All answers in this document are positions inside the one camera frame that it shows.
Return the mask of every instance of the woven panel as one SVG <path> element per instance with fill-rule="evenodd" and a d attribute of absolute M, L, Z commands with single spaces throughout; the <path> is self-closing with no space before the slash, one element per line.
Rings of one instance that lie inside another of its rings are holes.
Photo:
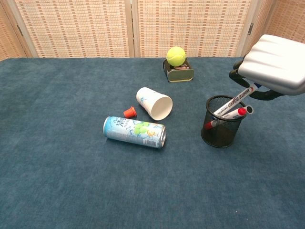
<path fill-rule="evenodd" d="M 0 5 L 0 61 L 18 57 L 26 57 L 26 55 Z"/>
<path fill-rule="evenodd" d="M 39 57 L 129 57 L 123 0 L 16 0 Z"/>
<path fill-rule="evenodd" d="M 233 57 L 250 0 L 139 0 L 142 57 L 181 46 L 188 57 Z"/>
<path fill-rule="evenodd" d="M 260 39 L 263 35 L 263 30 L 265 29 L 265 23 L 270 13 L 270 8 L 273 0 L 262 0 L 259 7 L 258 15 L 255 17 L 254 26 L 252 28 L 250 41 L 244 47 L 245 53 L 248 53 L 252 46 Z"/>
<path fill-rule="evenodd" d="M 266 33 L 305 43 L 305 0 L 277 0 Z"/>

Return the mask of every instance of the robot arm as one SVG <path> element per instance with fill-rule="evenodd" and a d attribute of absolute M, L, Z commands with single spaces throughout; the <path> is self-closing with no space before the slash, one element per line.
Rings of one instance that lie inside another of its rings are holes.
<path fill-rule="evenodd" d="M 249 79 L 270 90 L 256 91 L 250 97 L 273 100 L 281 95 L 305 92 L 305 44 L 285 38 L 263 35 L 244 59 L 229 73 L 238 84 L 249 87 Z"/>

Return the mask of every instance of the small metal tin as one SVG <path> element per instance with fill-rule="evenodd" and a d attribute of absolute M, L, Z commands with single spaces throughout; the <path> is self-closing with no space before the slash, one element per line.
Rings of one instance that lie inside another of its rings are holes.
<path fill-rule="evenodd" d="M 173 67 L 165 59 L 163 69 L 167 80 L 171 83 L 190 81 L 194 77 L 194 69 L 191 68 L 187 60 L 179 67 Z"/>

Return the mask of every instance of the red marker cap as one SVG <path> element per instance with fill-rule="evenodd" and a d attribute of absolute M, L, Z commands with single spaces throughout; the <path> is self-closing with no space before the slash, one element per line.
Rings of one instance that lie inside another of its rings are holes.
<path fill-rule="evenodd" d="M 125 118 L 133 118 L 137 116 L 137 112 L 135 111 L 135 108 L 131 106 L 128 110 L 124 111 L 124 117 Z"/>
<path fill-rule="evenodd" d="M 238 109 L 238 114 L 239 114 L 240 116 L 244 116 L 246 113 L 247 113 L 247 110 L 246 110 L 246 109 L 244 109 L 244 108 L 239 108 L 239 109 Z"/>

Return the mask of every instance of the cup rim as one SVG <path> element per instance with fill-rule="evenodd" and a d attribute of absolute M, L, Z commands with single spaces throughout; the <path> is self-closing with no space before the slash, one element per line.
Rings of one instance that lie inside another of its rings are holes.
<path fill-rule="evenodd" d="M 160 96 L 160 98 L 158 98 L 155 102 L 154 102 L 154 104 L 152 105 L 152 107 L 151 107 L 151 109 L 150 109 L 150 111 L 149 111 L 149 115 L 150 115 L 150 117 L 152 118 L 152 119 L 154 119 L 154 120 L 156 120 L 156 121 L 160 121 L 160 120 L 162 120 L 162 119 L 165 119 L 169 114 L 170 114 L 170 112 L 172 111 L 172 109 L 173 109 L 173 100 L 171 99 L 171 97 L 169 97 L 169 96 L 167 96 L 167 95 L 165 95 L 165 94 L 161 94 L 162 96 Z M 153 110 L 153 108 L 154 108 L 154 106 L 156 105 L 156 103 L 160 100 L 160 99 L 163 99 L 163 98 L 169 98 L 170 99 L 170 101 L 171 101 L 171 107 L 170 107 L 170 109 L 169 109 L 169 111 L 166 113 L 166 115 L 164 115 L 162 118 L 155 118 L 155 117 L 153 117 L 153 115 L 152 115 L 152 110 Z"/>
<path fill-rule="evenodd" d="M 236 119 L 227 119 L 227 118 L 221 118 L 220 116 L 218 115 L 215 115 L 209 108 L 209 104 L 210 104 L 210 101 L 215 99 L 215 98 L 220 98 L 220 97 L 224 97 L 224 98 L 228 98 L 228 99 L 233 99 L 234 97 L 232 96 L 228 96 L 228 95 L 216 95 L 216 96 L 213 96 L 211 98 L 209 98 L 206 103 L 205 103 L 205 107 L 206 107 L 206 110 L 210 113 L 210 115 L 216 117 L 217 119 L 220 119 L 220 120 L 223 120 L 223 121 L 226 121 L 226 122 L 239 122 L 241 120 L 243 120 L 247 114 L 245 114 L 244 116 L 242 117 L 239 117 L 239 118 L 236 118 Z M 246 105 L 243 103 L 243 102 L 239 102 L 239 104 L 241 104 L 243 107 L 245 107 Z"/>

